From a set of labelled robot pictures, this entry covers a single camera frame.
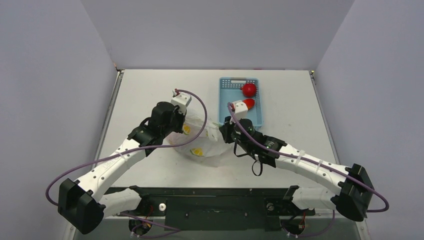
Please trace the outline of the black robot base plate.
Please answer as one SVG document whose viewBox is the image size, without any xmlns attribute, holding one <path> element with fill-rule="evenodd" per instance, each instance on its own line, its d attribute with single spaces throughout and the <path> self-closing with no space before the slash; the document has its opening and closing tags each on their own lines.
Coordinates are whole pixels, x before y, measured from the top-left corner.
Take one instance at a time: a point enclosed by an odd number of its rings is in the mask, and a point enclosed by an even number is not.
<svg viewBox="0 0 424 240">
<path fill-rule="evenodd" d="M 291 202 L 294 188 L 172 188 L 130 186 L 141 196 L 135 216 L 182 231 L 279 231 L 282 223 L 313 216 Z"/>
</svg>

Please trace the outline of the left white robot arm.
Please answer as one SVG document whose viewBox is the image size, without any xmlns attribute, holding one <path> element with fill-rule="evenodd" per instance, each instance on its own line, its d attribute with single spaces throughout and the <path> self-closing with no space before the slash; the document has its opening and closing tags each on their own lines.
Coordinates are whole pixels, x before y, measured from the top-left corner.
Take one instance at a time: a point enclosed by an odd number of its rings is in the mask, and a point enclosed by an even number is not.
<svg viewBox="0 0 424 240">
<path fill-rule="evenodd" d="M 143 215 L 149 201 L 135 190 L 107 194 L 107 190 L 133 165 L 155 149 L 165 148 L 164 139 L 182 133 L 188 101 L 161 101 L 151 115 L 135 127 L 110 156 L 97 160 L 97 166 L 76 180 L 65 179 L 59 185 L 57 211 L 80 233 L 96 229 L 104 218 L 124 211 Z"/>
</svg>

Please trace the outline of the white plastic bag lemon print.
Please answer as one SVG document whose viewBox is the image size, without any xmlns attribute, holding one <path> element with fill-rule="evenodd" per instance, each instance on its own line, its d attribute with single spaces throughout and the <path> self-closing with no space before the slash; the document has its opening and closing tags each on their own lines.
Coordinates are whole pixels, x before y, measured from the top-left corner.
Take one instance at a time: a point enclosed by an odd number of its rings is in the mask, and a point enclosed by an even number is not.
<svg viewBox="0 0 424 240">
<path fill-rule="evenodd" d="M 228 152 L 230 144 L 224 142 L 219 124 L 207 120 L 195 111 L 188 112 L 183 124 L 183 133 L 172 132 L 166 137 L 180 155 L 204 165 L 217 165 L 222 154 Z"/>
</svg>

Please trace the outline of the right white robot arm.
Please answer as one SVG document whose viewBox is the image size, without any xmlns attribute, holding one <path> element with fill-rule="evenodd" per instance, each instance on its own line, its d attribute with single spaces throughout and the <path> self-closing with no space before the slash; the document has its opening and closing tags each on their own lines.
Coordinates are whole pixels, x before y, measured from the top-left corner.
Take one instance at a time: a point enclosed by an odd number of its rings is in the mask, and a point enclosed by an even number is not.
<svg viewBox="0 0 424 240">
<path fill-rule="evenodd" d="M 288 170 L 320 184 L 312 188 L 292 186 L 282 199 L 287 213 L 328 209 L 361 222 L 370 212 L 374 186 L 363 166 L 355 163 L 349 167 L 313 157 L 281 139 L 255 130 L 246 118 L 235 123 L 228 116 L 219 131 L 225 143 L 241 147 L 246 156 L 260 165 Z"/>
</svg>

